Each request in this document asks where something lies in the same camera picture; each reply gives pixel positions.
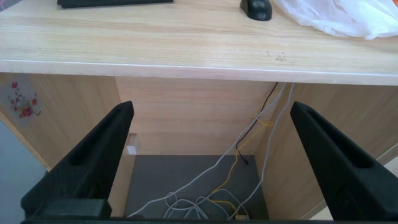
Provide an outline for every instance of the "computer mouse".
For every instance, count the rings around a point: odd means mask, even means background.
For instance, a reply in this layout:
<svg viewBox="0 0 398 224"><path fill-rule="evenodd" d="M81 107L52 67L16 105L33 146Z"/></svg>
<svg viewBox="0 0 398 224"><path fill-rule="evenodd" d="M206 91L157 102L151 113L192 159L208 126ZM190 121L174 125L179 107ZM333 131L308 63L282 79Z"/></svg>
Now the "computer mouse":
<svg viewBox="0 0 398 224"><path fill-rule="evenodd" d="M251 19L268 21L272 17L272 6L269 0L242 0L241 8Z"/></svg>

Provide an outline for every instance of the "wooden desk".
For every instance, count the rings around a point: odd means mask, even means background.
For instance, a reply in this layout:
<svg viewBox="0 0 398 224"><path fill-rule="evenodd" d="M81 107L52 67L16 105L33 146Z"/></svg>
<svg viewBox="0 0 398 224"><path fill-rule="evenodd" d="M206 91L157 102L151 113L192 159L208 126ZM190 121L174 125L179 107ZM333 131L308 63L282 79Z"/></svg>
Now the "wooden desk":
<svg viewBox="0 0 398 224"><path fill-rule="evenodd" d="M130 132L138 154L222 154L275 82L270 100L283 82L299 83L293 100L318 110L372 156L386 163L398 153L398 37L333 37L276 7L271 21L258 22L238 0L68 10L55 0L25 0L0 13L0 33L0 83L29 73L44 101L26 127L3 106L2 120L48 169L126 100L136 110ZM262 119L275 120L286 96ZM259 167L268 136L269 129L242 150L255 154ZM125 157L114 183L119 195L109 199L114 215L123 212L133 165ZM288 113L262 186L273 219L307 218L324 207Z"/></svg>

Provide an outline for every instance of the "desk surface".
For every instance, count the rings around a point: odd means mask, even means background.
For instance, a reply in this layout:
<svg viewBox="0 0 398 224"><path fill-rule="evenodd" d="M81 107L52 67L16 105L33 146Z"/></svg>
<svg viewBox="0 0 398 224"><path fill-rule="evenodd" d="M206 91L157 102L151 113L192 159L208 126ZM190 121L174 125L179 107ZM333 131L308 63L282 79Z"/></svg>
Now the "desk surface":
<svg viewBox="0 0 398 224"><path fill-rule="evenodd" d="M0 72L398 85L398 37L334 37L274 6L239 0L62 9L23 0L0 13Z"/></svg>

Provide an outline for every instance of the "white cable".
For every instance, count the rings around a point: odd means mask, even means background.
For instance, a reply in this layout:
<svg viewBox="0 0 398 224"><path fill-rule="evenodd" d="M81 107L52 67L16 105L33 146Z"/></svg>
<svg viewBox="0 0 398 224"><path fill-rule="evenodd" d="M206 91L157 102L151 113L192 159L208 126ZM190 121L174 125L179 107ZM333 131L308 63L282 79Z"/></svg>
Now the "white cable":
<svg viewBox="0 0 398 224"><path fill-rule="evenodd" d="M293 87L294 87L294 83L292 83L292 86L290 87L289 98L287 100L287 103L286 103L285 107L282 109L282 111L279 113L279 115L278 115L278 117L277 117L277 119L275 121L274 127L272 128L271 134L269 135L266 158L264 159L264 164L262 165L261 180L260 180L259 184L257 185L257 187L253 190L251 195L246 200L244 200L242 203L239 204L239 206L236 208L236 211L238 211L239 208L244 203L246 203L248 200L250 200L250 198L254 195L254 193L257 191L257 189L260 187L262 181L264 180L264 171L266 169L266 164L267 164L267 160L268 160L268 153L269 153L269 150L270 150L270 147L271 147L271 140L272 140L272 137L274 136L275 129L276 129L276 126L278 125L278 121L279 121L280 117L282 116L282 114L284 113L286 108L290 105L290 101L292 99ZM235 216L235 214L236 214L236 212L234 212L228 219L233 218Z"/></svg>
<svg viewBox="0 0 398 224"><path fill-rule="evenodd" d="M198 215L198 217L200 218L199 213L202 214L202 213L204 213L204 211L203 211L202 209L198 208L198 206L199 206L199 204L201 204L201 203L204 202L205 200L208 200L209 202L215 204L217 207L219 207L220 209L222 209L222 211L224 211L224 213L226 214L226 217L228 218L228 217L229 217L228 212L227 212L221 205L219 205L219 204L217 204L217 203L215 203L215 202L212 202L212 201L209 199L213 194L215 194L215 193L217 193L217 192L220 192L220 191L225 191L226 193L230 194L230 196L232 196L232 198L234 198L239 204L241 203L230 191L228 191L228 190L226 190L226 189L218 189L218 190L216 190L215 192L209 194L207 197L203 197L203 196L198 197L197 200L196 200L196 204L195 204L194 206L187 207L187 208L175 208L174 206L177 206L177 203L178 203L178 202L181 202L181 201L186 202L187 200L185 200L185 199L178 199L177 196L174 195L176 201L173 203L173 205L169 205L169 203L167 203L167 199L165 199L165 204L166 204L166 206L167 206L169 209L167 209L167 211L165 212L163 218L165 218L165 217L170 218L171 215L173 214L173 211L174 211L174 210L176 210L176 211L188 210L188 212L187 212L187 213L185 214L185 216L184 216L184 218L187 218L188 215L189 215L189 213L190 213L193 209L195 209L195 210L197 211L197 215ZM173 193L173 192L169 192L169 193L167 193L166 196L169 196L169 195L171 195L172 193ZM242 208L243 208L244 212L245 212L246 214L248 214L248 211L246 210L246 208L245 208L244 206L242 206Z"/></svg>
<svg viewBox="0 0 398 224"><path fill-rule="evenodd" d="M239 136L236 138L234 144L232 144L232 146L231 146L231 147L230 147L230 148L217 160L217 162L216 162L213 166L207 168L205 171L203 171L201 174L199 174L197 177L195 177L195 178L194 178L193 180L191 180L189 183L185 184L184 186L182 186L181 188L179 188L178 190L176 190L176 191L173 192L172 194L178 193L179 191L181 191L181 190L184 189L185 187L188 187L189 185L191 185L192 183L194 183L194 181L196 181L197 179L199 179L201 176L203 176L204 174L206 174L208 171L214 169L214 168L220 163L220 161L225 157L225 155L227 155L227 153L235 146L235 144L238 142L238 140L240 139L240 137L242 136L242 134L243 134L245 131L247 131L247 130L254 124L254 122L257 121L257 119L259 119L259 117L263 114L263 112L267 111L273 104L275 104L275 103L279 100L281 94L282 94L283 91L285 90L285 87L286 87L286 83L285 83L285 85L283 85L281 91L278 93L277 98L276 98L272 103L270 103L268 106L266 106L266 107L258 114L258 116L253 120L253 122L252 122L247 128L245 128L244 130L241 131L241 133L239 134ZM158 201L164 200L164 199L170 197L172 194L166 195L165 197L161 197L161 198L158 198L158 199L155 199L155 200L150 200L150 201L147 202L143 207L141 207L139 210L137 210L136 212L133 212L132 214L130 214L130 215L127 216L127 217L128 217L128 218L129 218L129 217L132 217L133 215L139 213L139 212L142 211L144 208L146 208L146 206L148 206L150 203L154 203L154 202L158 202Z"/></svg>

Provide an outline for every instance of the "yellow cable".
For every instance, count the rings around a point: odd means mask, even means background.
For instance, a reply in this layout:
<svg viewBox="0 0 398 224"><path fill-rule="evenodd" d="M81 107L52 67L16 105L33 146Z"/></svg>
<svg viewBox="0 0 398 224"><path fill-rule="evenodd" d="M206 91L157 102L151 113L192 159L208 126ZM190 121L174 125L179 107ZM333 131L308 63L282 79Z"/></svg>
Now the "yellow cable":
<svg viewBox="0 0 398 224"><path fill-rule="evenodd" d="M227 204L230 204L232 206L232 208L234 209L234 212L236 211L235 205L232 204L231 202L221 201L221 200L210 200L210 199L209 199L209 201L214 202L214 203L227 203Z"/></svg>
<svg viewBox="0 0 398 224"><path fill-rule="evenodd" d="M263 121L260 120L260 119L258 119L258 120L263 124L262 127L261 127L260 129L258 129L252 136L250 136L250 138L249 138L248 140L246 140L246 141L238 148L238 150L237 150L236 153L235 153L235 162L234 162L234 164L232 164L232 166L231 166L231 168L230 168L230 170L229 170L228 178L227 178L220 186L218 186L216 189L214 189L214 191L212 191L212 193L214 193L216 190L222 188L226 183L228 183L229 178L231 177L232 170L234 169L234 166L235 166L235 164L236 164L237 161L238 161L238 153L239 153L239 150L241 150L241 148L242 148L243 146L245 146L247 143L249 143L249 142L250 142L257 134L259 134L260 131L263 130L266 126L272 126L272 122L265 123L265 122L263 122ZM214 203L227 203L227 204L231 205L232 208L234 209L234 212L236 212L236 214L239 215L238 211L236 211L235 205L232 204L231 202L222 201L222 200L210 200L210 199L209 199L209 201L214 202Z"/></svg>
<svg viewBox="0 0 398 224"><path fill-rule="evenodd" d="M268 122L268 123L262 125L262 127L261 127L260 129L258 129L252 136L250 136L250 138L249 138L248 140L246 140L246 141L238 148L238 150L237 150L236 153L235 153L235 162L234 162L234 164L232 164L232 166L231 166L231 168L230 168L230 170L229 170L229 174L228 174L227 179L226 179L220 186L218 186L216 189L214 189L214 191L212 191L212 193L214 193L216 190L222 188L226 183L228 183L229 178L231 177L232 170L234 169L235 164L238 162L238 153L239 153L239 150L241 150L241 148L242 148L243 146L245 146L245 145L246 145L249 141L251 141L257 134L259 134L260 131L262 131L266 126L268 126L269 123L270 123L270 122Z"/></svg>

